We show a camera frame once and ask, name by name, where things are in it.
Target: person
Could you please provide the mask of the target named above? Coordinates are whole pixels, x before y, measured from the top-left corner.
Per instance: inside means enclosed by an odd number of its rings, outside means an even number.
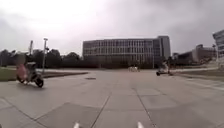
[[[25,56],[24,55],[18,55],[17,56],[17,75],[20,77],[22,80],[27,79],[27,70],[25,67]]]

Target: road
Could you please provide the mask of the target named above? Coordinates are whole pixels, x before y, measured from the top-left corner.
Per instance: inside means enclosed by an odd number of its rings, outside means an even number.
[[[90,71],[45,80],[45,87],[0,83],[3,128],[224,128],[224,84],[155,75]]]

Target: building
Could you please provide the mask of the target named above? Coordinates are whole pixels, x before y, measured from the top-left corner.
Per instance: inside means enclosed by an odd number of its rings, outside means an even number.
[[[168,36],[147,39],[105,39],[83,42],[85,61],[99,67],[127,67],[131,65],[159,65],[170,56]]]
[[[213,34],[213,38],[215,39],[219,57],[223,57],[224,56],[224,30]]]
[[[192,65],[192,64],[203,64],[210,61],[216,56],[216,50],[213,47],[204,47],[202,44],[197,45],[194,49],[182,53],[175,53],[177,64],[179,65]]]

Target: overcast sky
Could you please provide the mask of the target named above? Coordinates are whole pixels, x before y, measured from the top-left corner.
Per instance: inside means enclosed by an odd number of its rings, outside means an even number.
[[[224,0],[0,0],[0,50],[82,52],[82,41],[168,35],[172,52],[211,46]]]

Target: white marking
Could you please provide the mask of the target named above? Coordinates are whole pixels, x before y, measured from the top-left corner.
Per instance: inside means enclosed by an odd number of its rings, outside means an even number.
[[[144,128],[141,122],[138,122],[138,128]]]
[[[75,123],[73,128],[80,128],[80,124],[79,123]]]

